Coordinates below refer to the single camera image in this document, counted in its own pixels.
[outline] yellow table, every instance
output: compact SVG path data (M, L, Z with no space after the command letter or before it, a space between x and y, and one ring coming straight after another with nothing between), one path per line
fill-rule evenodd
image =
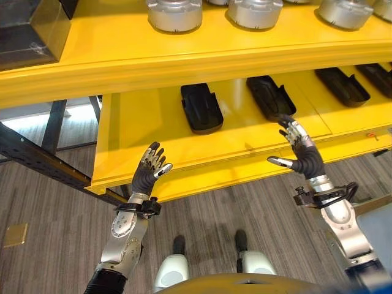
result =
M343 106L314 71L272 75L277 85L285 85L298 110L293 117L317 142L325 162L391 147L392 100L353 66L343 71L356 74L370 93L363 106ZM156 184L154 194L160 201L288 172L266 161L270 155L293 154L279 135L279 126L258 109L245 79L213 82L209 88L224 116L222 129L210 135L190 131L179 86L104 96L92 184L87 189L101 194L131 182L141 155L154 140L162 143L174 166Z
M285 3L275 27L260 32L203 3L199 29L163 34L148 23L145 0L79 0L60 62L0 72L0 108L392 60L392 25L371 16L343 31L317 19L317 7Z

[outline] silver cylinder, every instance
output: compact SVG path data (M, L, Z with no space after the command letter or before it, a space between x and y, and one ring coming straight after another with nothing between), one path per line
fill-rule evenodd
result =
M362 1L323 0L317 13L331 25L359 29L372 15L373 8Z
M276 24L282 7L282 0L229 0L228 15L245 28L268 29Z
M392 22L392 0L376 0L373 4L374 14Z
M148 0L148 20L157 29L184 32L202 23L202 0Z
M208 3L219 5L219 6L226 6L228 5L228 0L206 0Z

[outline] black plastic insert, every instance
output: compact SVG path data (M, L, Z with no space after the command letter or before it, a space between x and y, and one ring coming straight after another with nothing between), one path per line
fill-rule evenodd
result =
M370 99L369 93L356 80L354 75L346 76L337 67L316 69L316 75L325 86L348 107L358 107Z
M182 86L181 95L186 118L195 134L210 134L222 127L221 109L206 83Z
M380 64L361 64L356 68L384 95L392 98L392 70L387 72Z
M258 107L269 121L278 121L280 115L293 115L296 112L296 107L284 85L278 88L269 75L248 78L246 84Z

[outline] robotic arm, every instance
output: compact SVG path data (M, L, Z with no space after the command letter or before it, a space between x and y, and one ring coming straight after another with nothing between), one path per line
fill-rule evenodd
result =
M164 149L154 142L145 151L132 180L128 203L117 207L111 234L85 294L121 294L136 267L142 250L148 219L160 212L157 198L151 197L154 183L172 169L165 164Z
M334 187L325 173L323 159L305 129L286 115L281 117L279 124L285 128L280 133L291 144L297 160L271 156L268 161L305 176L310 191L305 192L303 187L296 188L296 204L320 211L323 227L330 233L338 255L343 256L341 265L352 280L369 289L390 284L390 275L358 227L353 206L347 201L354 195L358 185L350 183L345 187Z

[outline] black box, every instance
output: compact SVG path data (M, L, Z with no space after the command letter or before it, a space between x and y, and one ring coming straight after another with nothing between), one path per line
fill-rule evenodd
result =
M59 61L69 29L58 0L0 0L0 70Z

